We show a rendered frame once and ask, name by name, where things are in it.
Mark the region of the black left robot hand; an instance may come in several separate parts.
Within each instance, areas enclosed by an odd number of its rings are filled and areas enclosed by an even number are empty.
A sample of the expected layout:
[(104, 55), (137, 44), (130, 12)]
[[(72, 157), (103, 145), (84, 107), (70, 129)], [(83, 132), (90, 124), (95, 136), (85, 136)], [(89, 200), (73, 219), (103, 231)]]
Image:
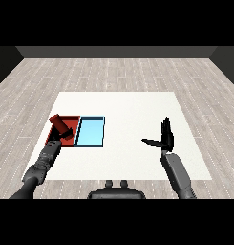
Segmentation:
[(73, 137), (73, 129), (70, 128), (65, 133), (60, 133), (54, 126), (49, 135), (49, 141), (60, 141), (61, 139), (70, 140)]

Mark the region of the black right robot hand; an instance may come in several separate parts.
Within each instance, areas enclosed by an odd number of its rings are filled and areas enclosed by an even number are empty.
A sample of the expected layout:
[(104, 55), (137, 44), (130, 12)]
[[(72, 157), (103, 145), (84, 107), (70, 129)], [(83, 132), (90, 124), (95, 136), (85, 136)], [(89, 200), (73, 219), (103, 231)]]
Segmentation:
[(149, 139), (142, 139), (142, 141), (150, 146), (153, 147), (160, 147), (161, 154), (165, 155), (168, 152), (172, 152), (174, 148), (174, 135), (171, 131), (171, 124), (168, 118), (165, 118), (161, 122), (161, 140), (149, 140)]

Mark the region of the red can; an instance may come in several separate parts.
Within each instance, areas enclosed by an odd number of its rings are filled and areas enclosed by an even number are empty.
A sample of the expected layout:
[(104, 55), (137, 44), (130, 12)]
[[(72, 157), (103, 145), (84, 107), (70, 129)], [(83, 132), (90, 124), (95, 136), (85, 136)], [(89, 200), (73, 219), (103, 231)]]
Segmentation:
[(65, 133), (70, 128), (62, 121), (61, 117), (56, 114), (52, 117), (50, 117), (50, 122), (52, 125), (60, 132)]

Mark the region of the red shallow open box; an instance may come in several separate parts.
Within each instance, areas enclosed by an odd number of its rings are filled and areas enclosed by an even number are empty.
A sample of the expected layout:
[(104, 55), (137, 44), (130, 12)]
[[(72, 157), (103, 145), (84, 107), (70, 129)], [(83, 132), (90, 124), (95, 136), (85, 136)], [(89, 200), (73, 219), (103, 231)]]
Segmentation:
[[(60, 140), (61, 146), (62, 147), (73, 147), (74, 146), (74, 139), (75, 139), (75, 136), (76, 136), (76, 130), (77, 130), (77, 127), (78, 127), (78, 123), (79, 123), (80, 117), (79, 116), (60, 116), (60, 117), (61, 117), (62, 121), (69, 128), (73, 129), (73, 134), (74, 134), (73, 137), (70, 140), (61, 139)], [(48, 137), (47, 137), (47, 140), (46, 140), (45, 144), (47, 144), (48, 141), (49, 141), (49, 135), (51, 133), (52, 127), (53, 127), (53, 125), (51, 126), (51, 129), (50, 129), (50, 132), (48, 134)]]

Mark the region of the light blue shallow open box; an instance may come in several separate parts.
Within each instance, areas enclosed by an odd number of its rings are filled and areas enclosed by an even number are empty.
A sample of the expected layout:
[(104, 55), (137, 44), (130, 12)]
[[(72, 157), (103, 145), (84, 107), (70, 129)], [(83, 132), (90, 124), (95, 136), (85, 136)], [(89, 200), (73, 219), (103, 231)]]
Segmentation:
[(105, 118), (83, 116), (74, 137), (75, 147), (103, 147)]

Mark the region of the dark grey robot body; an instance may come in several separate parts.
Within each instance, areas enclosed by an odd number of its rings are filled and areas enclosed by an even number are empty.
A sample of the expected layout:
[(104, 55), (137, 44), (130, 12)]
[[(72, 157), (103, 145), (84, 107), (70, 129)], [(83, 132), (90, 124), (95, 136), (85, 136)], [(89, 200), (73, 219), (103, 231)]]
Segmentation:
[(120, 187), (114, 188), (113, 181), (107, 180), (103, 189), (91, 191), (88, 199), (145, 199), (140, 190), (130, 189), (126, 180), (120, 181)]

